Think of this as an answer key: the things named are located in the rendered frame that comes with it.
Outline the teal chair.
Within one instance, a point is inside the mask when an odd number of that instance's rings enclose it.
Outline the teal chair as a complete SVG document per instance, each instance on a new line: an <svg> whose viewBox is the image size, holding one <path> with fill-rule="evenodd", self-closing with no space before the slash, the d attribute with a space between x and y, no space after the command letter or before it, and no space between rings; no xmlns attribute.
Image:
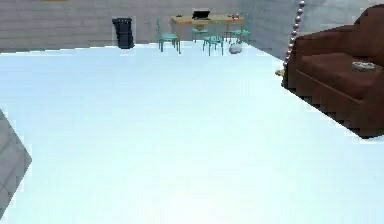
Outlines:
<svg viewBox="0 0 384 224"><path fill-rule="evenodd" d="M235 37L237 43L241 43L243 41L248 42L251 35L251 31L249 30L251 19L252 17L249 14L246 14L244 16L244 23L239 29L231 30L229 32L229 38Z"/></svg>
<svg viewBox="0 0 384 224"><path fill-rule="evenodd" d="M213 29L208 32L208 35L203 38L202 49L208 49L208 55L211 55L211 47L217 49L221 48L221 54L224 54L224 36L220 32L221 23L215 22Z"/></svg>
<svg viewBox="0 0 384 224"><path fill-rule="evenodd" d="M163 32L161 29L160 19L156 20L156 31L157 31L158 48L161 52L164 51L164 43L170 42L171 45L177 50L177 52L181 53L180 40L178 35L175 33Z"/></svg>
<svg viewBox="0 0 384 224"><path fill-rule="evenodd" d="M194 42L197 41L197 36L198 35L201 35L201 34L206 34L208 32L208 30L203 26L203 25L196 25L193 29L192 29L192 40Z"/></svg>

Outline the wooden table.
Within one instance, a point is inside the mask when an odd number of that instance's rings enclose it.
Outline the wooden table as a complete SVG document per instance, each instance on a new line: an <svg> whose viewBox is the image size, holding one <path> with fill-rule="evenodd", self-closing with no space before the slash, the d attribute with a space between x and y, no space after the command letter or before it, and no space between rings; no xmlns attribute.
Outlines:
<svg viewBox="0 0 384 224"><path fill-rule="evenodd" d="M244 17L233 18L229 14L209 15L207 19L193 19L191 15L171 16L169 19L171 26L171 33L174 33L179 41L183 41L182 29L185 26L192 27L207 27L211 24L219 23L225 26L224 36L229 36L229 28L231 25L243 25L245 22Z"/></svg>

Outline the black laptop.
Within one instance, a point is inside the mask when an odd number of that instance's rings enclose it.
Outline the black laptop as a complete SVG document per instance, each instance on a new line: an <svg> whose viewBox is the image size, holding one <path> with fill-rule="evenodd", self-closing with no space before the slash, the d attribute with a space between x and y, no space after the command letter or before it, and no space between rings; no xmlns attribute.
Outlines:
<svg viewBox="0 0 384 224"><path fill-rule="evenodd" d="M209 15L210 12L208 10L195 10L193 12L192 18L194 20L207 20Z"/></svg>

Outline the black bin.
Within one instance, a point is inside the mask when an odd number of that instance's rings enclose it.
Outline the black bin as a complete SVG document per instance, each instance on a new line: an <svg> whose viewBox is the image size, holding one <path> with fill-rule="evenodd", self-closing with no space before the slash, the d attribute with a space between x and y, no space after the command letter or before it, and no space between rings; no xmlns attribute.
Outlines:
<svg viewBox="0 0 384 224"><path fill-rule="evenodd" d="M118 47L121 49L133 48L132 19L130 17L114 18L112 23L115 28Z"/></svg>

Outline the brown sofa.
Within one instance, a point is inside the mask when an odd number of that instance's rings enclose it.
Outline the brown sofa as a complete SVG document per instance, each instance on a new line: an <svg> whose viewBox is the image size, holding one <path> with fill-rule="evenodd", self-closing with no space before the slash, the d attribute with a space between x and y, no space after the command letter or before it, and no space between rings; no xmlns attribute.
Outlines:
<svg viewBox="0 0 384 224"><path fill-rule="evenodd" d="M375 69L353 68L358 61ZM297 37L282 86L361 138L384 135L384 4L352 25Z"/></svg>

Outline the grey remote control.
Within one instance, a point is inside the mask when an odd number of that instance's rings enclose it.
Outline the grey remote control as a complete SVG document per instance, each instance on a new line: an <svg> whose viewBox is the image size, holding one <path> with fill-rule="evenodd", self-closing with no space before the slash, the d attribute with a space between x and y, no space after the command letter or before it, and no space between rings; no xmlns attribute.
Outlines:
<svg viewBox="0 0 384 224"><path fill-rule="evenodd" d="M375 65L371 62L353 62L352 67L361 71L374 70Z"/></svg>

